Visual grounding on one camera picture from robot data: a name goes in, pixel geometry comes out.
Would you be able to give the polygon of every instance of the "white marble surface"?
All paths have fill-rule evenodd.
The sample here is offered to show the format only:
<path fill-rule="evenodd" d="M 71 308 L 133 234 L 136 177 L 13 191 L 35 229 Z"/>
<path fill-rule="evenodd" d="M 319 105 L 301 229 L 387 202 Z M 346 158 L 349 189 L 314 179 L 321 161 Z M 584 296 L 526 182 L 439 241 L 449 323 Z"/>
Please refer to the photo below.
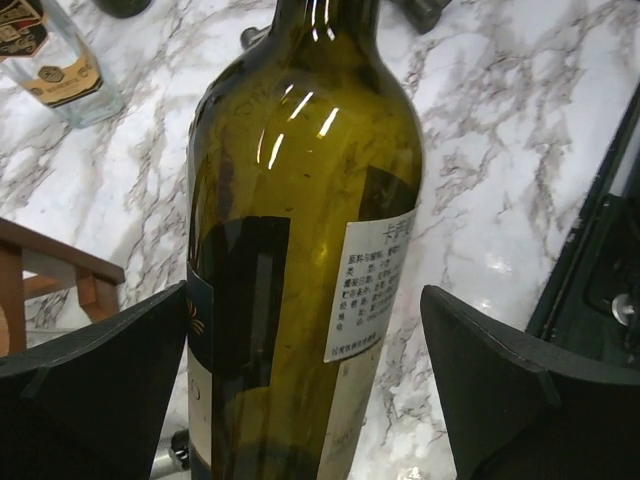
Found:
<path fill-rule="evenodd" d="M 0 215 L 126 268 L 131 305 L 184 276 L 196 102 L 273 0 L 156 0 L 112 20 L 61 2 L 128 108 L 72 131 L 0 77 Z M 351 480 L 452 480 L 418 300 L 438 284 L 524 328 L 640 73 L 633 0 L 454 0 L 417 36 L 385 4 L 379 44 L 422 119 L 426 177 Z M 74 292 L 31 327 L 88 323 Z M 186 425 L 179 377 L 166 431 Z"/>

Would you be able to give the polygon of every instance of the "black device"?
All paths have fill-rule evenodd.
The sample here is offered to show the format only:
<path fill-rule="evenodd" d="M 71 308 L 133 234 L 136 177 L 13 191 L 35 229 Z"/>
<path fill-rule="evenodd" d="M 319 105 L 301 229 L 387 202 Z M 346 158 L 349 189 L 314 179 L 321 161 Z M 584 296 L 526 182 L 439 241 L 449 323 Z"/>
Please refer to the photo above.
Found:
<path fill-rule="evenodd" d="M 640 90 L 636 90 L 527 332 L 640 369 Z"/>

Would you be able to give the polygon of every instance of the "glass bottle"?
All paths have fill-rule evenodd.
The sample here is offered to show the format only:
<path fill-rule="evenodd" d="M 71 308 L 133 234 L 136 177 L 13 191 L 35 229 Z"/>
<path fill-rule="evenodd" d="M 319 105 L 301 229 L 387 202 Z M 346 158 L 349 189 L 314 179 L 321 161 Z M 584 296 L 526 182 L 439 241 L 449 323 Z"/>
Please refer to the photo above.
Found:
<path fill-rule="evenodd" d="M 194 480 L 345 480 L 422 179 L 378 0 L 279 0 L 190 129 Z"/>
<path fill-rule="evenodd" d="M 112 74 L 55 0 L 0 0 L 0 68 L 73 127 L 124 106 Z"/>

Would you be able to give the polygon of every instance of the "wine bottle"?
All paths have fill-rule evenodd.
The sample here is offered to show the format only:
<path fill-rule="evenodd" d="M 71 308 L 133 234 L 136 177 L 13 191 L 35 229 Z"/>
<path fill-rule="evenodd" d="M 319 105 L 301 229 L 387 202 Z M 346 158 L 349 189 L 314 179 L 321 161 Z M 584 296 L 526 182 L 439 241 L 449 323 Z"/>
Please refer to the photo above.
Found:
<path fill-rule="evenodd" d="M 344 480 L 422 177 L 379 0 L 279 0 L 190 128 L 192 478 Z"/>

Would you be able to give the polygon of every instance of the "wooden chair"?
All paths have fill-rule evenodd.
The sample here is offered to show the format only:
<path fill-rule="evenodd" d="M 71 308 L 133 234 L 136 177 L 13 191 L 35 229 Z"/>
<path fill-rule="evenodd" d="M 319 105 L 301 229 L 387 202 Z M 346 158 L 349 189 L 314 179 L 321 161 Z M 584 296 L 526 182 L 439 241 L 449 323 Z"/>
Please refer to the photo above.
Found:
<path fill-rule="evenodd" d="M 95 323 L 118 313 L 122 282 L 122 268 L 0 218 L 0 357 L 26 349 L 25 300 L 76 285 Z"/>

